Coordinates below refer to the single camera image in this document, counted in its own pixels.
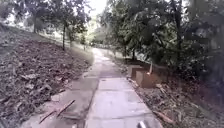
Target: dirt slope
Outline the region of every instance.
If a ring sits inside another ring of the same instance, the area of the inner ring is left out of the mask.
[[[90,66],[33,33],[5,27],[0,39],[0,119],[7,128],[18,127]]]

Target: fallen branch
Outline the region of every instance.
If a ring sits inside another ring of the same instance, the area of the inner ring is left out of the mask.
[[[169,124],[175,124],[173,120],[171,120],[169,117],[165,116],[161,112],[153,111],[159,118],[161,118],[163,121],[169,123]]]
[[[52,115],[52,114],[55,113],[55,112],[56,112],[56,110],[54,110],[54,111],[48,113],[46,116],[44,116],[43,119],[40,120],[39,124],[41,124],[45,119],[47,119],[50,115]]]
[[[68,105],[66,105],[63,109],[61,109],[59,111],[57,117],[59,117],[61,115],[61,113],[64,112],[68,107],[70,107],[74,102],[75,102],[75,100],[71,101]]]

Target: thin tree trunk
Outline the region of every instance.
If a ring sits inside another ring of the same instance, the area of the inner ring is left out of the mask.
[[[182,21],[182,16],[181,16],[181,12],[182,12],[182,0],[178,1],[178,6],[176,5],[174,0],[171,0],[171,4],[172,4],[172,8],[174,10],[174,14],[175,14],[175,23],[176,23],[176,29],[177,29],[177,62],[176,65],[178,66],[180,64],[180,60],[181,60],[181,45],[183,43],[183,39],[182,39],[182,27],[181,27],[181,21]]]
[[[64,28],[63,28],[63,50],[65,51],[65,23],[64,23]]]
[[[125,59],[125,64],[127,64],[127,48],[126,45],[124,46],[124,59]]]
[[[37,18],[33,16],[33,33],[37,33]]]
[[[132,51],[132,60],[135,60],[135,48]]]

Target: paved walkway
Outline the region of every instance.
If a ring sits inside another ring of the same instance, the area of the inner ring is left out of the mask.
[[[44,113],[31,117],[21,128],[137,128],[139,121],[147,121],[149,128],[161,128],[119,68],[98,49],[93,53],[95,61],[83,78],[53,96],[41,106]],[[76,101],[60,117],[54,113],[39,123],[71,100]]]
[[[140,121],[147,121],[150,128],[161,124],[134,91],[119,68],[97,49],[93,50],[97,71],[87,74],[99,78],[85,128],[137,128]]]

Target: soil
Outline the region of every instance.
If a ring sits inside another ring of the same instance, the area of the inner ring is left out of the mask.
[[[124,74],[127,74],[129,65],[147,65],[131,61],[124,64],[123,59],[111,59]],[[159,87],[147,89],[136,86],[135,89],[152,111],[174,122],[172,124],[158,116],[164,128],[224,128],[223,98],[203,84],[173,76]]]
[[[19,127],[90,66],[80,52],[37,34],[1,27],[0,38],[0,127]]]

